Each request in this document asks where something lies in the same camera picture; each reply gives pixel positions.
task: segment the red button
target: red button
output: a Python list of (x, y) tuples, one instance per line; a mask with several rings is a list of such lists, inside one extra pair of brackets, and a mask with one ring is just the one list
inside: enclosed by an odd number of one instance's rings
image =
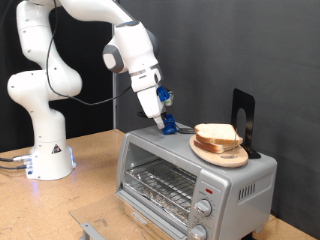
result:
[(206, 191), (207, 191), (208, 193), (212, 194), (212, 191), (211, 191), (210, 189), (207, 188)]

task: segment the control knob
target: control knob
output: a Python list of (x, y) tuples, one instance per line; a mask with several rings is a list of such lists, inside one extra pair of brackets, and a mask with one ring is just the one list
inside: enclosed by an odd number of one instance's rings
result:
[(201, 200), (194, 205), (195, 210), (203, 217), (208, 217), (212, 211), (211, 205), (207, 200)]
[(190, 231), (191, 240), (206, 240), (207, 238), (207, 232), (206, 229), (201, 226), (197, 225)]

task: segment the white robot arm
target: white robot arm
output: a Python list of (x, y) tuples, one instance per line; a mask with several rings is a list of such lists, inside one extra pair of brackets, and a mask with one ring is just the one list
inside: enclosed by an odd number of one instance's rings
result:
[(161, 117), (165, 103), (158, 96), (163, 77), (155, 56), (155, 36), (112, 0), (60, 0), (60, 4), (75, 19), (115, 25), (114, 37), (103, 51), (104, 61), (115, 73), (129, 72), (132, 89), (137, 92), (145, 114), (156, 121), (159, 129), (165, 128)]
[(26, 158), (32, 170), (31, 179), (53, 180), (70, 174), (72, 154), (66, 145), (65, 120), (61, 113), (49, 108), (49, 101), (80, 93), (79, 74), (60, 58), (54, 43), (48, 61), (50, 88), (47, 82), (47, 53), (52, 39), (49, 13), (62, 6), (75, 19), (103, 21), (115, 25), (114, 37), (104, 48), (103, 59), (115, 72), (128, 71), (132, 89), (137, 92), (147, 117), (153, 118), (165, 134), (177, 129), (171, 115), (162, 116), (165, 105), (171, 105), (170, 94), (159, 84), (162, 74), (158, 61), (157, 40), (142, 23), (136, 21), (112, 0), (26, 0), (17, 7), (17, 23), (23, 54), (42, 68), (13, 75), (8, 82), (10, 97), (30, 114), (35, 145)]

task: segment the blue gripper part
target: blue gripper part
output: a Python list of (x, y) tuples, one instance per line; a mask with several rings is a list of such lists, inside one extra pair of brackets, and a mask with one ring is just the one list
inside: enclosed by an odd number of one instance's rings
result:
[(163, 87), (158, 87), (158, 95), (161, 102), (164, 102), (170, 98), (170, 93), (168, 93)]
[(172, 114), (167, 114), (163, 119), (165, 128), (162, 129), (164, 135), (169, 135), (175, 132), (178, 132), (176, 122), (174, 121), (174, 118)]

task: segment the warning label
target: warning label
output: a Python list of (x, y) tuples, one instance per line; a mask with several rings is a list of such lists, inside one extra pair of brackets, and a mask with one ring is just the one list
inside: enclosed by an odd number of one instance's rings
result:
[(61, 148), (58, 146), (58, 144), (56, 144), (52, 150), (52, 154), (59, 153), (61, 151)]

